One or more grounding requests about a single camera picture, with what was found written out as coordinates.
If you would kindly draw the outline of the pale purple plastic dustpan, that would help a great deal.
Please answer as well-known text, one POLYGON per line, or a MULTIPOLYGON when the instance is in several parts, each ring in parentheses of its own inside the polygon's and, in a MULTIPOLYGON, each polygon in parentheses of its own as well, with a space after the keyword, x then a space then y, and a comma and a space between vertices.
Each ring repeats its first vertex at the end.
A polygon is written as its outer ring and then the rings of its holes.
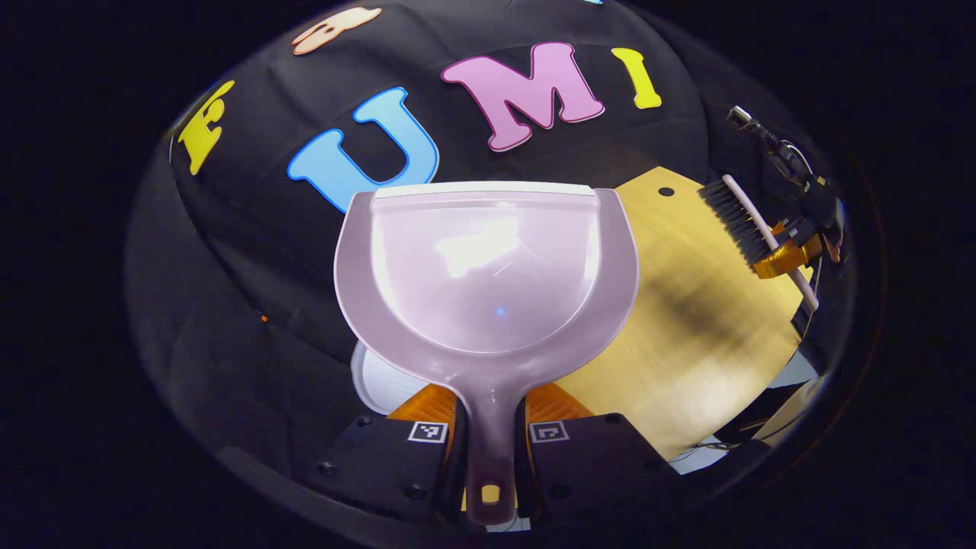
POLYGON ((639 258, 613 188, 456 181, 357 192, 332 280, 356 338, 466 407, 467 517, 515 514, 515 417, 623 329, 639 258))

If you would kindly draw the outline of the white ribbed garbage bin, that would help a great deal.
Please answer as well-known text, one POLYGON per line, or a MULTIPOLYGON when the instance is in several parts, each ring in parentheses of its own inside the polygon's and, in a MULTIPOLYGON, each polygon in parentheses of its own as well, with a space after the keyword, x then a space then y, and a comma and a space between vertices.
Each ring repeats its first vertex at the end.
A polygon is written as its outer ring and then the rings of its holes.
POLYGON ((351 373, 357 396, 366 407, 380 415, 390 415, 401 404, 428 386, 428 382, 415 378, 387 364, 357 341, 352 352, 351 373))

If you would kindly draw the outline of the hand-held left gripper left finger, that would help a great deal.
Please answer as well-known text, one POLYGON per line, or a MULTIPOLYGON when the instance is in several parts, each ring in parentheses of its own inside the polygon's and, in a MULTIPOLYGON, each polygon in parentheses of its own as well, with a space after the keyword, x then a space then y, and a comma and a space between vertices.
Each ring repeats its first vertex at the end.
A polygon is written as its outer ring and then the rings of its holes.
POLYGON ((429 384, 387 416, 362 415, 316 462, 316 489, 384 518, 456 524, 463 500, 467 417, 429 384))

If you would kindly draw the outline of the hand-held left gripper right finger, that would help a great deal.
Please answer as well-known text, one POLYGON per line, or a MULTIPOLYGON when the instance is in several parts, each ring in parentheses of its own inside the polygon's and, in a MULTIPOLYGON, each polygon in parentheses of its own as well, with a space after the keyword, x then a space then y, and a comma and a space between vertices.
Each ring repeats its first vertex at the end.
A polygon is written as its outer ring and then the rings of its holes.
POLYGON ((596 415, 555 384, 530 390, 517 445, 517 515, 531 525, 668 505, 679 473, 624 414, 596 415))

